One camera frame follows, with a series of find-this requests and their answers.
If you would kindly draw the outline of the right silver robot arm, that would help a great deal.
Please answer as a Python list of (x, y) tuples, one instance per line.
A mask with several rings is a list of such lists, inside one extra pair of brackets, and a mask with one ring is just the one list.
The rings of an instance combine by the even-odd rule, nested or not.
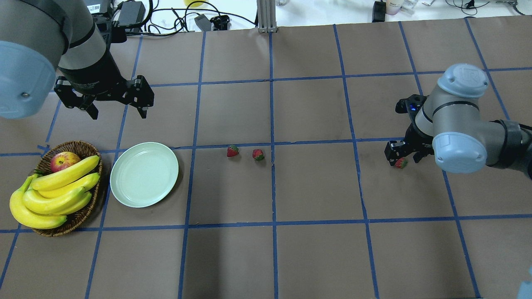
[(483, 70), (467, 63), (448, 67), (428, 96), (398, 100), (395, 111), (410, 125), (401, 141), (384, 149), (393, 166), (413, 155), (415, 163), (433, 155), (439, 168), (469, 174), (484, 166), (532, 175), (531, 127), (511, 120), (484, 121), (479, 99), (488, 87)]

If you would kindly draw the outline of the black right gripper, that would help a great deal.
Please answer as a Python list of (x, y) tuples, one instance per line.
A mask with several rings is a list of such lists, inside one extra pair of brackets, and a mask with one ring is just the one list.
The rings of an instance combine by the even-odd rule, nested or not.
[(405, 131), (401, 141), (389, 141), (384, 149), (384, 155), (390, 166), (396, 167), (401, 157), (413, 155), (414, 163), (419, 163), (424, 157), (434, 155), (433, 137), (422, 132), (416, 125), (416, 116), (421, 112), (427, 96), (411, 95), (397, 101), (395, 112), (407, 114), (411, 124)]

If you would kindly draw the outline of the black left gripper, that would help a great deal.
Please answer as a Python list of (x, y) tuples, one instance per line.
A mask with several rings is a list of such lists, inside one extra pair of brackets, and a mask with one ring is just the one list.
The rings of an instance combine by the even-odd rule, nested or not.
[(125, 79), (110, 52), (91, 66), (81, 69), (59, 68), (62, 76), (56, 79), (55, 93), (67, 108), (79, 108), (93, 120), (98, 119), (96, 100), (119, 101), (137, 108), (142, 119), (154, 105), (154, 92), (143, 76)]

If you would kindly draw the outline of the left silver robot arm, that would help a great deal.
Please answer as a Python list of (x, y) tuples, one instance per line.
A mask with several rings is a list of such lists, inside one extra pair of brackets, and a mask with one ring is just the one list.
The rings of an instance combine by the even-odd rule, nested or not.
[(83, 0), (2, 0), (0, 8), (2, 118), (36, 114), (50, 91), (94, 120), (95, 101), (117, 101), (147, 117), (154, 92), (144, 76), (122, 76), (110, 45), (125, 42), (127, 30), (143, 26), (151, 11), (122, 25), (99, 20)]

